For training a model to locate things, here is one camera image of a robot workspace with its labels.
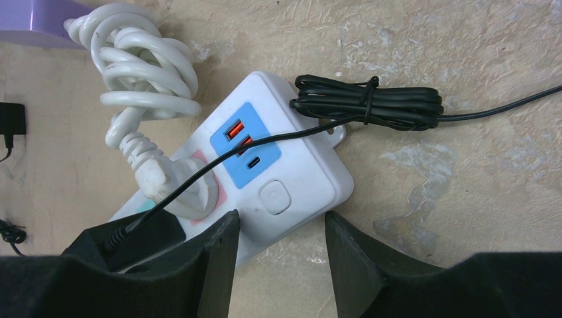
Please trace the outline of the black plug adapter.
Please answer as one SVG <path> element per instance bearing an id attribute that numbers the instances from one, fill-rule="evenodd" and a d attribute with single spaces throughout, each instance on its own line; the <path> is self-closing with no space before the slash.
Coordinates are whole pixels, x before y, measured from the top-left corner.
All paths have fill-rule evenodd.
<path id="1" fill-rule="evenodd" d="M 27 120 L 25 106 L 20 103 L 1 102 L 1 135 L 7 150 L 1 162 L 8 159 L 13 152 L 15 136 L 24 136 L 27 133 Z M 9 244 L 18 256 L 25 256 L 18 245 L 27 239 L 24 227 L 1 220 L 1 238 Z"/>
<path id="2" fill-rule="evenodd" d="M 313 75 L 298 76 L 295 83 L 296 98 L 290 100 L 290 108 L 302 116 L 317 119 L 318 126 L 242 143 L 205 163 L 173 192 L 172 197 L 178 197 L 203 177 L 213 176 L 215 179 L 213 169 L 228 158 L 271 142 L 305 138 L 321 132 L 333 134 L 336 127 L 345 129 L 345 125 L 352 122 L 380 125 L 396 131 L 425 131 L 440 123 L 469 121 L 507 112 L 561 91 L 561 87 L 556 86 L 494 109 L 446 115 L 438 91 L 429 87 L 381 88 L 377 77 L 365 83 L 345 83 Z M 152 202 L 151 207 L 127 203 L 113 221 L 120 219 L 125 223 L 102 240 L 102 252 L 107 256 L 111 272 L 146 262 L 190 240 L 180 224 L 180 219 L 184 218 L 168 212 L 166 202 Z"/>

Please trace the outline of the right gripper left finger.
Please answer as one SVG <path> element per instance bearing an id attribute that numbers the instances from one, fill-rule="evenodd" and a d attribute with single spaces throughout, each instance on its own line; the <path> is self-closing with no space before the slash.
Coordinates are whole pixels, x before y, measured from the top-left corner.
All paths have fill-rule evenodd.
<path id="1" fill-rule="evenodd" d="M 102 240 L 124 223 L 84 230 L 58 256 L 2 257 L 1 316 L 228 316 L 239 243 L 237 211 L 118 274 L 107 265 Z"/>

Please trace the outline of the purple rectangular box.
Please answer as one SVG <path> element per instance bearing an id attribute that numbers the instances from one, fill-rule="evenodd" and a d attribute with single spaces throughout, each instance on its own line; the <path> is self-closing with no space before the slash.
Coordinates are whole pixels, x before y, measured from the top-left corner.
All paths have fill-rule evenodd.
<path id="1" fill-rule="evenodd" d="M 81 49 L 64 28 L 93 9 L 68 0 L 1 0 L 1 41 L 41 48 Z"/>

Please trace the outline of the white power strip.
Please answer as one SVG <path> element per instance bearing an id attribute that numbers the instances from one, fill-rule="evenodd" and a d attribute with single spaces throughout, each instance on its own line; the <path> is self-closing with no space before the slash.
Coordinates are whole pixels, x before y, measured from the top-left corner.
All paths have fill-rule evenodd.
<path id="1" fill-rule="evenodd" d="M 210 163 L 252 140 L 294 133 L 318 126 L 317 119 L 290 108 L 296 98 L 280 76 L 250 73 L 189 136 L 172 159 L 200 159 Z M 226 212 L 241 219 L 237 264 L 244 264 L 280 239 L 347 200 L 353 178 L 335 146 L 344 127 L 333 134 L 271 142 L 234 155 L 213 169 L 219 186 L 215 209 L 206 217 L 180 219 L 191 239 Z"/>

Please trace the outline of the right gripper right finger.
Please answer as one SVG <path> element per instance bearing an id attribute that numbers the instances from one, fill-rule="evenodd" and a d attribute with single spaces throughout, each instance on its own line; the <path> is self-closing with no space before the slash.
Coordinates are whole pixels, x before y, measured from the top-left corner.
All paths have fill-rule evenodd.
<path id="1" fill-rule="evenodd" d="M 325 214 L 340 317 L 560 317 L 561 254 L 483 252 L 440 268 Z"/>

